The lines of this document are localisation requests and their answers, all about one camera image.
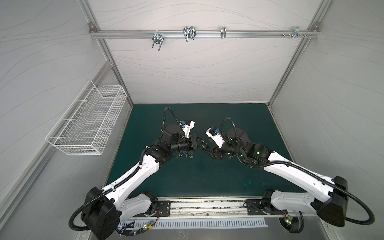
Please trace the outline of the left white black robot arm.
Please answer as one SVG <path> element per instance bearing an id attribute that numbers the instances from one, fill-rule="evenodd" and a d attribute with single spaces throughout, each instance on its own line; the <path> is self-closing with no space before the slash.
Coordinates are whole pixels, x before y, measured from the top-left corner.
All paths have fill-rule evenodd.
<path id="1" fill-rule="evenodd" d="M 192 153 L 198 149 L 197 138 L 191 135 L 195 123 L 181 121 L 168 125 L 155 142 L 141 153 L 139 162 L 111 184 L 88 191 L 85 203 L 71 216 L 69 226 L 76 231 L 91 231 L 99 240 L 107 239 L 127 218 L 155 213 L 158 199 L 151 193 L 128 196 L 147 178 L 156 173 L 174 153 Z"/>

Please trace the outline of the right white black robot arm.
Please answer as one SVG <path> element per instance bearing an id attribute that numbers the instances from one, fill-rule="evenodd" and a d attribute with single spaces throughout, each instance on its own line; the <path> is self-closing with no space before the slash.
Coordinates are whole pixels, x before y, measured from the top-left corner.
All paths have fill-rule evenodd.
<path id="1" fill-rule="evenodd" d="M 343 227 L 346 222 L 348 197 L 326 185 L 337 183 L 346 187 L 346 180 L 319 175 L 308 169 L 299 169 L 292 161 L 281 156 L 262 144 L 253 144 L 246 132 L 241 129 L 230 130 L 227 134 L 216 127 L 206 131 L 215 146 L 208 151 L 215 160 L 222 160 L 225 155 L 236 157 L 246 167 L 258 168 L 275 174 L 304 190 L 302 193 L 288 193 L 267 190 L 255 207 L 267 215 L 287 214 L 289 211 L 316 214 L 323 221 Z"/>

